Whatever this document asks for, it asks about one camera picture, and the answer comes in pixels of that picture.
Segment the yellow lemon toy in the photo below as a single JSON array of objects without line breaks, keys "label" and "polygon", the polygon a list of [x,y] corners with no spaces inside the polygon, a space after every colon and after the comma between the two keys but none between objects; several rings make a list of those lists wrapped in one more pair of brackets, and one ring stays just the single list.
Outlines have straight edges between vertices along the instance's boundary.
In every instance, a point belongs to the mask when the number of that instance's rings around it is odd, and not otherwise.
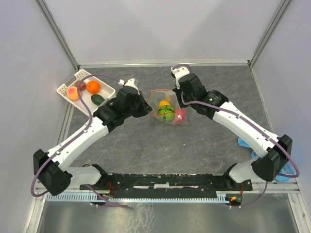
[{"label": "yellow lemon toy", "polygon": [[170,106],[171,104],[166,100],[161,100],[158,104],[158,107],[161,108],[162,106],[166,106],[166,105]]}]

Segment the clear zip top bag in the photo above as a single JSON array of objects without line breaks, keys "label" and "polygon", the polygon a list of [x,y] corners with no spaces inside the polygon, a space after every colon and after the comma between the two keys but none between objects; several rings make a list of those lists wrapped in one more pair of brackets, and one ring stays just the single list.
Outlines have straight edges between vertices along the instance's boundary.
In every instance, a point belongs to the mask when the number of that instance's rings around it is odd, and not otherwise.
[{"label": "clear zip top bag", "polygon": [[[154,118],[156,118],[158,121],[160,121],[157,118],[158,110],[159,110],[158,104],[161,100],[168,101],[174,109],[181,108],[181,105],[179,104],[179,102],[177,100],[176,93],[173,92],[171,89],[150,89],[150,93],[149,93],[149,96],[147,98],[147,103],[153,109],[150,114]],[[188,123],[187,114],[186,114],[186,118],[181,123],[175,123],[174,119],[172,122],[163,122],[163,123],[170,124],[170,125],[187,125],[187,123]]]}]

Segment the green watermelon toy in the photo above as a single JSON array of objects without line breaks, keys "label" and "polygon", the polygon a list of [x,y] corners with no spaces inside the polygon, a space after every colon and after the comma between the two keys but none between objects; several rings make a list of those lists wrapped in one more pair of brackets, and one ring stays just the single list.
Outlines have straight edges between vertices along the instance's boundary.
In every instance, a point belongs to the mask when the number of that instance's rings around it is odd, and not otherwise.
[{"label": "green watermelon toy", "polygon": [[157,118],[162,122],[172,122],[175,116],[175,109],[170,105],[163,105],[158,110]]}]

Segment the red apple toy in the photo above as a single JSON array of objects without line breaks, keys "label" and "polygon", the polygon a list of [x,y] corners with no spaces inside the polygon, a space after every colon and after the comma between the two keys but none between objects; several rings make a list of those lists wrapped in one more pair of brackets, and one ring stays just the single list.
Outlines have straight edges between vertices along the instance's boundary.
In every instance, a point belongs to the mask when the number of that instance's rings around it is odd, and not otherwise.
[{"label": "red apple toy", "polygon": [[185,113],[184,109],[176,108],[175,109],[174,122],[175,123],[181,123],[184,121],[185,118],[186,118],[186,113]]}]

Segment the dark green avocado toy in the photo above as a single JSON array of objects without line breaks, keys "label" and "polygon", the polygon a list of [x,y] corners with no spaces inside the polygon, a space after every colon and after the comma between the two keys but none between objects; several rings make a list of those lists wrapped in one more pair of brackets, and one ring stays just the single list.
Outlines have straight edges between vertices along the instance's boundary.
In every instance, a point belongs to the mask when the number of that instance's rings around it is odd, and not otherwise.
[{"label": "dark green avocado toy", "polygon": [[95,105],[100,106],[105,101],[105,99],[101,95],[94,94],[91,96],[91,101]]}]

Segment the orange toy fruit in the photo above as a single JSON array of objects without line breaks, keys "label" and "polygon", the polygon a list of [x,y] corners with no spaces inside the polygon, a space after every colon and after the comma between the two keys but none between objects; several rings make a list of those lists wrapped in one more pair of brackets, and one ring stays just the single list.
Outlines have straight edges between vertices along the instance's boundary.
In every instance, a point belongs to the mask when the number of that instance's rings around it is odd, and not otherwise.
[{"label": "orange toy fruit", "polygon": [[92,80],[86,84],[86,89],[91,94],[97,94],[99,93],[101,86],[97,81]]}]

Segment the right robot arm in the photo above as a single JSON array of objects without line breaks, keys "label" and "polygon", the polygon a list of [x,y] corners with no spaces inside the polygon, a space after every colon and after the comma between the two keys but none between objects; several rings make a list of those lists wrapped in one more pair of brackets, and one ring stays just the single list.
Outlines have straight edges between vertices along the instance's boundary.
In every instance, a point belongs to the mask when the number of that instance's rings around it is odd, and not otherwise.
[{"label": "right robot arm", "polygon": [[234,190],[242,182],[261,178],[271,182],[276,176],[293,178],[295,175],[281,173],[291,160],[292,139],[282,137],[264,129],[244,115],[229,99],[217,90],[207,91],[199,77],[193,73],[175,74],[177,99],[182,107],[190,106],[197,113],[225,126],[242,139],[255,153],[256,157],[233,165],[223,184]]}]

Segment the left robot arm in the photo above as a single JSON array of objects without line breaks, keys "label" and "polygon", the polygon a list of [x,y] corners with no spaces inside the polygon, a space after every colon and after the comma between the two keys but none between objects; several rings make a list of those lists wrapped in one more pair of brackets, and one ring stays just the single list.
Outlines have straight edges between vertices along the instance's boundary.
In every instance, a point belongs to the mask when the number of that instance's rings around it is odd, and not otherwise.
[{"label": "left robot arm", "polygon": [[105,188],[107,177],[98,165],[72,167],[72,162],[127,118],[144,117],[151,110],[141,92],[129,86],[121,88],[115,98],[97,108],[90,120],[65,141],[47,152],[39,149],[34,153],[35,179],[53,196],[71,186],[89,184],[96,189]]}]

